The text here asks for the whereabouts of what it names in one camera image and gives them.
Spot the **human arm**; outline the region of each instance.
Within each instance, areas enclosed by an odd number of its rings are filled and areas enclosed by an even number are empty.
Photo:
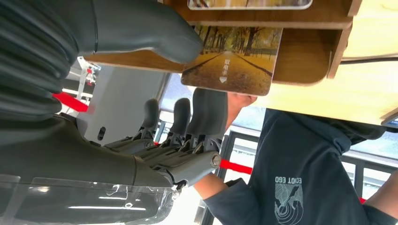
[[[227,125],[225,130],[227,130],[232,122],[239,115],[240,111],[243,107],[249,106],[252,104],[257,98],[253,96],[240,95],[236,93],[227,93],[228,99],[228,115],[227,115]],[[225,190],[228,186],[224,183],[223,180],[218,178],[213,173],[210,173],[203,177],[200,181],[198,181],[194,188],[202,197],[203,200],[214,196],[215,194]]]
[[[398,171],[390,176],[384,185],[365,202],[365,205],[398,219]]]

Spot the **transparent plastic cover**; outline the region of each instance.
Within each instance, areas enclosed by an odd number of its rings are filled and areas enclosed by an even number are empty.
[[[0,175],[1,225],[146,225],[164,220],[173,189]]]

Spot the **gray robotic hand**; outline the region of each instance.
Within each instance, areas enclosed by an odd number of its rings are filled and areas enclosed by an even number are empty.
[[[194,60],[202,41],[172,8],[154,0],[42,0],[72,30],[79,54],[151,50],[176,63]]]

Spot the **wooden counter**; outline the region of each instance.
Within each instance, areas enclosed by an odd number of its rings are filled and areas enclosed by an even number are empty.
[[[398,52],[398,1],[363,0],[344,52],[347,57]],[[334,79],[309,86],[273,83],[258,105],[380,124],[398,112],[398,62],[340,65]]]

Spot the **robotic hand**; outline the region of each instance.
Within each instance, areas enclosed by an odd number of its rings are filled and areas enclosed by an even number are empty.
[[[54,114],[61,104],[52,93],[79,55],[150,49],[193,60],[202,43],[173,10],[149,0],[3,0],[0,16],[0,224],[158,223],[174,185],[217,167],[211,136],[225,129],[224,93],[195,92],[190,140],[176,129],[159,147],[146,147],[145,122],[137,136],[107,148]]]

